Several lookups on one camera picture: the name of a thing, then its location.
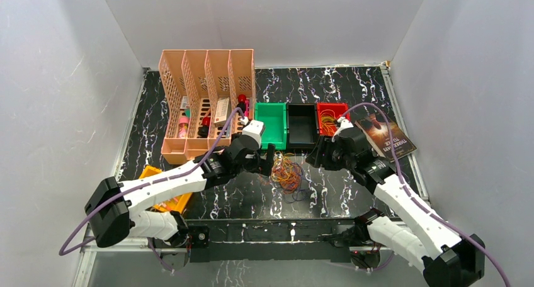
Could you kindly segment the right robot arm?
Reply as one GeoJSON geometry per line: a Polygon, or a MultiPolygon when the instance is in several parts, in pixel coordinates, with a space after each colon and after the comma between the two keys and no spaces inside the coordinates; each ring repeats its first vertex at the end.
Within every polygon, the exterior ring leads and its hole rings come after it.
{"type": "Polygon", "coordinates": [[[383,201],[406,227],[373,208],[355,218],[355,239],[362,245],[386,245],[422,272],[428,286],[470,286],[485,275],[483,241],[461,237],[407,184],[387,159],[373,152],[366,136],[352,127],[320,136],[306,158],[315,168],[346,169],[354,180],[383,201]]]}

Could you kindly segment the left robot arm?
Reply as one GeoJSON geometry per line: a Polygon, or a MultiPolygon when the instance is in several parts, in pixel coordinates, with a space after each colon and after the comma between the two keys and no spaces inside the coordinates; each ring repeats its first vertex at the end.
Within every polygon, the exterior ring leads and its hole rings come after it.
{"type": "Polygon", "coordinates": [[[131,181],[103,179],[84,207],[96,245],[105,248],[127,237],[147,237],[182,246],[189,228],[181,213],[150,208],[226,184],[242,172],[270,176],[274,153],[275,145],[270,143],[262,157],[257,141],[241,135],[226,147],[215,147],[211,153],[153,176],[131,181]]]}

